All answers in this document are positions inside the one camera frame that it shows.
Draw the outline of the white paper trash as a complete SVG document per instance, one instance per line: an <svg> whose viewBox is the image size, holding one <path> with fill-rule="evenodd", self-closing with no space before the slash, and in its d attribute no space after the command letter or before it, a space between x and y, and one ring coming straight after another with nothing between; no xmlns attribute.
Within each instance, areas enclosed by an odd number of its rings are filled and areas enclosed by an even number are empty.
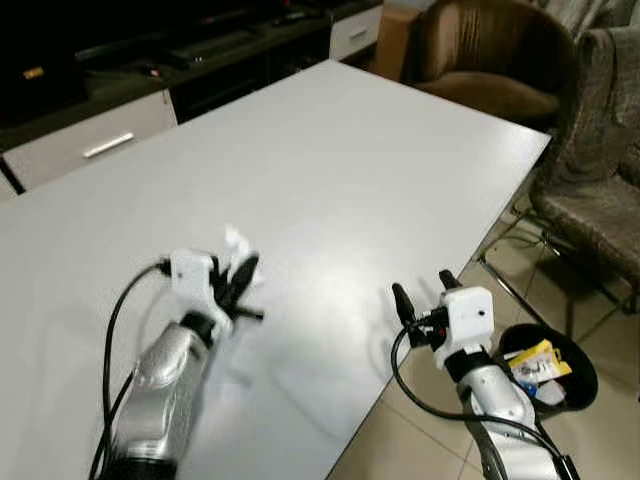
<svg viewBox="0 0 640 480"><path fill-rule="evenodd" d="M259 253L260 255L260 251L256 250L250 241L248 241L248 238L244 236L243 233L239 232L237 228L234 228L233 225L225 225L224 243L230 250L230 256L227 260L227 266L230 266L230 274L232 274L233 271L251 255L251 253ZM259 275L259 268L257 268L255 279L253 279L251 287L260 283L260 279L257 279L257 275Z"/></svg>

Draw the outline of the black round rubbish bin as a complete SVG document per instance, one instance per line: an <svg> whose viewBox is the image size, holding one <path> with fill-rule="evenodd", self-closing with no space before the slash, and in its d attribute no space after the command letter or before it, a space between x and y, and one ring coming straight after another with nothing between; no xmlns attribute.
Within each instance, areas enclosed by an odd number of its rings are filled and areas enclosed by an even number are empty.
<svg viewBox="0 0 640 480"><path fill-rule="evenodd" d="M599 392L599 379L590 358L579 344L566 334L539 324L517 324L504 329L499 335L500 355L513 355L534 347L539 340L549 340L550 346L562 353L562 358L572 371L556 381L564 389L564 398L559 403L547 403L543 399L532 398L532 406L540 419L550 419L558 413L585 410L595 401Z"/></svg>

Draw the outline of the yellow snack wrapper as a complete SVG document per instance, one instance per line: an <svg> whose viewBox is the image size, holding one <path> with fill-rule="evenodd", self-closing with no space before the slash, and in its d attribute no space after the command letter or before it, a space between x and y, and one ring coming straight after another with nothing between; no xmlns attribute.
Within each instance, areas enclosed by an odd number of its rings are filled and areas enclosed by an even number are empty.
<svg viewBox="0 0 640 480"><path fill-rule="evenodd" d="M534 347L504 356L516 381L522 384L543 384L571 374L572 367L563 360L561 351L549 340L540 340Z"/></svg>

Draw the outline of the white and blue wrapper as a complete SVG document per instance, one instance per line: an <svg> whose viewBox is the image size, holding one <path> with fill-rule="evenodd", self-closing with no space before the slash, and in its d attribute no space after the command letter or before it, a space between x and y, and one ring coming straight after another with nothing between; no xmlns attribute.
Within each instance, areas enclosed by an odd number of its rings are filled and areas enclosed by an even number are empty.
<svg viewBox="0 0 640 480"><path fill-rule="evenodd" d="M525 390L534 401L541 404L541 407L549 408L549 410L563 407L564 402L570 397L570 393L567 392L559 379L531 381L531 383L525 384Z"/></svg>

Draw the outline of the flat black device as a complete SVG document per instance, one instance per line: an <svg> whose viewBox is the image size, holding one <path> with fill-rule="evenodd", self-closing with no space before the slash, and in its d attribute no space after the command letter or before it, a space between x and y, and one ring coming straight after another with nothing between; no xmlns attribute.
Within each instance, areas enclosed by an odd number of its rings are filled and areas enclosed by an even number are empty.
<svg viewBox="0 0 640 480"><path fill-rule="evenodd" d="M157 52L155 58L156 61L169 65L169 67L188 70L195 65L215 58L216 55L238 49L238 47L256 44L262 36L264 33L256 31L256 29L241 29L241 31L230 32L227 35L206 38L206 40L195 42L195 44L170 47L170 49Z"/></svg>

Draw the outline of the brown wooden panel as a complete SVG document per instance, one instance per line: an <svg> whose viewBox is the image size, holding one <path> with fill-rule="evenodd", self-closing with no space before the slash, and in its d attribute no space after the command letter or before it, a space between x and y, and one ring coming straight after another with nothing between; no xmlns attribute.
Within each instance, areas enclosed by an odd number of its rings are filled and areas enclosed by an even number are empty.
<svg viewBox="0 0 640 480"><path fill-rule="evenodd" d="M389 81L401 82L408 58L413 24L420 10L411 6L385 3L379 20L378 41L370 64L370 72Z"/></svg>

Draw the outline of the long black media cabinet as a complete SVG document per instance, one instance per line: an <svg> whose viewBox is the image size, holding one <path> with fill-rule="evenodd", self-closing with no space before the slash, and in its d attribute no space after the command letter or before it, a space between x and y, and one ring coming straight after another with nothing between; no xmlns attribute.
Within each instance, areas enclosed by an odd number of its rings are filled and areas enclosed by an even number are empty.
<svg viewBox="0 0 640 480"><path fill-rule="evenodd" d="M352 0L0 0L0 151L170 92L178 122L328 58L328 9ZM157 52L264 36L188 70Z"/></svg>

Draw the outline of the small white cabinet drawer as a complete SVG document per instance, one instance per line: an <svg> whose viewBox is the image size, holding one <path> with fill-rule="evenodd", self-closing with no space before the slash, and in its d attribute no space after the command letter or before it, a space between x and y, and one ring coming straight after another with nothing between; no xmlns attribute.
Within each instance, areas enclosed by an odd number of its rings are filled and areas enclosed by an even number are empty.
<svg viewBox="0 0 640 480"><path fill-rule="evenodd" d="M352 0L328 9L332 20L328 58L344 60L378 41L383 1Z"/></svg>

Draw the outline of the grey fabric metal-frame chair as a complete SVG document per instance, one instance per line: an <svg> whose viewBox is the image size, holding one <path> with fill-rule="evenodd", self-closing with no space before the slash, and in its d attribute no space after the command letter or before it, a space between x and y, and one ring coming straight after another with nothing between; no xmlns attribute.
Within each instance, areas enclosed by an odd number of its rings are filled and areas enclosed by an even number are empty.
<svg viewBox="0 0 640 480"><path fill-rule="evenodd" d="M613 306L639 311L640 24L589 29L527 197L541 242Z"/></svg>

